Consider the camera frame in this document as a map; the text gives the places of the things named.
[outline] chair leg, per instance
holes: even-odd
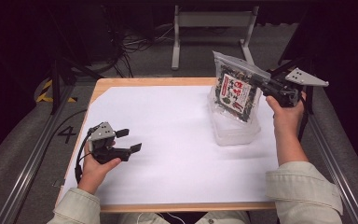
[[[173,44],[173,53],[172,53],[172,70],[179,69],[179,55],[180,55],[180,40],[179,40],[179,7],[175,6],[175,18],[174,18],[174,31],[175,31],[175,41]]]
[[[255,19],[257,18],[257,12],[258,12],[258,7],[254,7],[252,11],[253,16],[249,20],[248,25],[246,26],[246,37],[245,39],[240,40],[240,44],[241,44],[243,55],[245,56],[245,60],[246,62],[251,64],[255,64],[255,62],[253,61],[251,51],[249,50],[249,42],[251,40],[252,32],[255,27]]]

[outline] light green jacket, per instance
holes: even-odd
[[[292,161],[267,172],[266,195],[275,200],[282,224],[341,223],[342,202],[331,184],[309,162]],[[81,189],[70,189],[54,209],[50,224],[100,223],[100,200]],[[123,214],[119,224],[166,224],[154,213]],[[210,212],[197,224],[250,224],[244,211]]]

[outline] plastic bag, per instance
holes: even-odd
[[[245,60],[213,52],[216,66],[215,104],[234,119],[252,122],[261,90],[255,79],[270,79],[270,73]]]

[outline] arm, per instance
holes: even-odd
[[[282,108],[271,96],[267,102],[274,111],[280,165],[277,171],[267,172],[267,196],[275,200],[281,223],[341,223],[338,188],[308,162],[297,140],[297,127],[304,111],[302,103]]]
[[[85,145],[85,155],[90,153]],[[77,189],[69,189],[54,209],[53,223],[100,223],[100,200],[94,196],[106,174],[120,164],[119,158],[100,164],[91,155],[84,158],[83,175]]]
[[[272,96],[268,96],[267,103],[274,111],[274,132],[279,165],[289,161],[308,161],[297,139],[297,127],[304,112],[302,102],[298,102],[295,107],[283,108]]]

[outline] metal rod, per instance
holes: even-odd
[[[342,201],[344,202],[345,207],[347,208],[353,223],[356,224],[358,223],[358,202],[354,198],[347,178],[339,168],[339,165],[334,158],[330,146],[327,144],[327,141],[325,140],[321,128],[319,127],[319,124],[316,121],[314,115],[309,116],[309,122],[310,127],[313,131],[313,135],[316,137],[317,142],[320,146],[320,151],[322,157],[324,158],[324,163],[326,164],[330,175],[333,177],[335,184],[340,189]]]
[[[73,86],[65,86],[61,98],[61,102],[65,102],[73,90]],[[48,139],[50,138],[53,128],[60,117],[65,104],[61,104],[54,115],[50,115],[39,139],[34,146],[28,161],[25,163],[16,184],[14,185],[5,205],[0,212],[0,224],[12,223],[20,212],[23,200],[26,197],[28,189],[31,187],[32,181],[36,176],[37,169],[42,162],[43,155],[46,151]]]

